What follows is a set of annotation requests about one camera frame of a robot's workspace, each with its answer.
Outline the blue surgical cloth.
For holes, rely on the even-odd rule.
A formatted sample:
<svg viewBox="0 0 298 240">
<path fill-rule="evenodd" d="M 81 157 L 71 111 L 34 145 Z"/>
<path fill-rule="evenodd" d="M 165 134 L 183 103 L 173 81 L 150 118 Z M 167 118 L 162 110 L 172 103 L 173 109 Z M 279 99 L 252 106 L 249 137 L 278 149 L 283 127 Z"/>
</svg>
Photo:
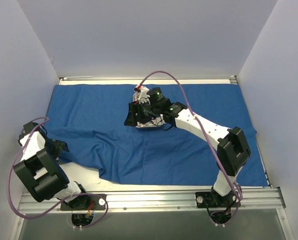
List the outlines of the blue surgical cloth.
<svg viewBox="0 0 298 240">
<path fill-rule="evenodd" d="M 240 127 L 251 157 L 238 174 L 242 186 L 266 186 L 254 129 L 241 89 L 234 84 L 162 85 L 172 102 L 224 127 Z M 102 179 L 137 185 L 212 185 L 218 175 L 208 144 L 178 128 L 124 125 L 133 86 L 58 85 L 53 89 L 45 124 L 51 139 L 64 141 L 60 159 L 97 169 Z"/>
</svg>

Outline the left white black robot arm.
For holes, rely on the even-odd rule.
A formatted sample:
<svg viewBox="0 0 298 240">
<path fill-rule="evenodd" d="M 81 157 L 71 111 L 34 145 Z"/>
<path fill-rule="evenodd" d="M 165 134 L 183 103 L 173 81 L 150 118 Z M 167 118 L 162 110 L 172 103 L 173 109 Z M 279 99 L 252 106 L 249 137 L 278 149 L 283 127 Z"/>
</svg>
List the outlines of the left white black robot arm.
<svg viewBox="0 0 298 240">
<path fill-rule="evenodd" d="M 90 197 L 83 186 L 70 181 L 57 162 L 63 151 L 69 152 L 67 143 L 47 137 L 47 131 L 38 123 L 28 122 L 23 126 L 18 143 L 24 147 L 22 157 L 13 170 L 31 196 L 37 201 L 57 198 L 70 208 L 83 210 L 89 206 Z"/>
</svg>

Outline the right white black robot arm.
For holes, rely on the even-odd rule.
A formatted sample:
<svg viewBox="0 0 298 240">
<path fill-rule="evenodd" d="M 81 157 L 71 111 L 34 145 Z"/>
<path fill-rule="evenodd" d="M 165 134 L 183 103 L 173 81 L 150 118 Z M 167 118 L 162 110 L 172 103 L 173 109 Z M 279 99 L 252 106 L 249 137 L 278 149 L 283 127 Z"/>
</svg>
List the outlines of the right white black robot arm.
<svg viewBox="0 0 298 240">
<path fill-rule="evenodd" d="M 193 112 L 188 103 L 172 102 L 160 87 L 148 89 L 137 85 L 128 104 L 125 126 L 160 128 L 165 124 L 185 130 L 208 143 L 215 154 L 219 173 L 213 185 L 211 202 L 223 206 L 229 195 L 238 189 L 236 178 L 251 156 L 243 130 L 218 125 Z"/>
</svg>

